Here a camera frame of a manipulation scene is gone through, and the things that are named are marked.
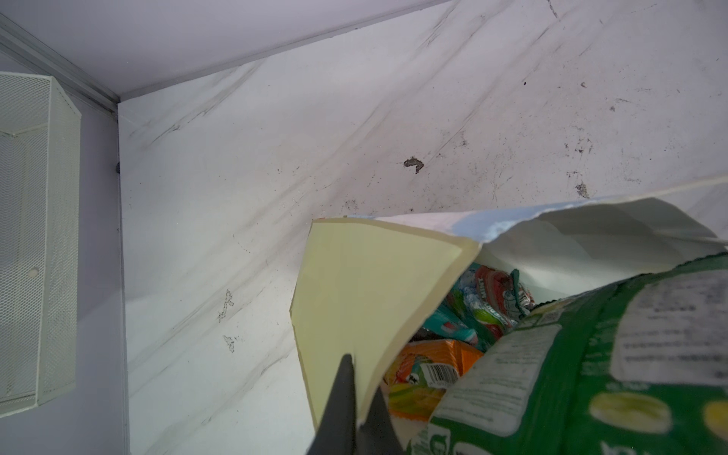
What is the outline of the orange Fox's candy bag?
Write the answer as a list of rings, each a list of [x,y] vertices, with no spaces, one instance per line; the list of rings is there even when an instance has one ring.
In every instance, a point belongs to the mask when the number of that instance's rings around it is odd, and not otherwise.
[[[427,421],[447,390],[482,356],[481,351],[454,339],[406,345],[383,377],[390,414]]]

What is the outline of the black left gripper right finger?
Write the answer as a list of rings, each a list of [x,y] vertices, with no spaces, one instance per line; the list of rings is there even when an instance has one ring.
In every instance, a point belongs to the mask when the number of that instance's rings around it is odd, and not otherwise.
[[[365,422],[358,428],[358,455],[404,455],[383,392],[378,389]]]

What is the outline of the white printed paper bag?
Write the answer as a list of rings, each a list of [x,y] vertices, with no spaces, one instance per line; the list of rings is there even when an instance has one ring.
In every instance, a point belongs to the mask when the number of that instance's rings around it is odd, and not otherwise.
[[[482,212],[315,220],[290,317],[311,416],[352,356],[365,415],[397,354],[473,263],[517,270],[538,303],[727,248],[727,179]]]

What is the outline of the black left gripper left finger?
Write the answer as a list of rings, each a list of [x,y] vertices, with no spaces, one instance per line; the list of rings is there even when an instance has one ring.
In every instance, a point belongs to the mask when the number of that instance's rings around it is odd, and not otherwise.
[[[356,384],[353,358],[346,354],[329,394],[320,426],[308,455],[356,453]]]

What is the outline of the teal Fox's candy bag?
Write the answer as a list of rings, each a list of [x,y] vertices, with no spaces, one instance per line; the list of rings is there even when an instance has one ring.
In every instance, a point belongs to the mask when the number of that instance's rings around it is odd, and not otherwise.
[[[471,264],[451,289],[452,311],[480,337],[500,339],[530,315],[536,303],[519,271]]]
[[[481,352],[488,349],[488,343],[480,338],[477,331],[466,325],[443,303],[425,320],[422,328],[442,339],[466,343]]]

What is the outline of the green candy bag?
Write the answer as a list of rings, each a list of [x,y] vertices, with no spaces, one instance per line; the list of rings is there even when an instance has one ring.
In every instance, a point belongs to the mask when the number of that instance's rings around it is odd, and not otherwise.
[[[407,451],[726,453],[726,255],[540,305],[447,391]]]

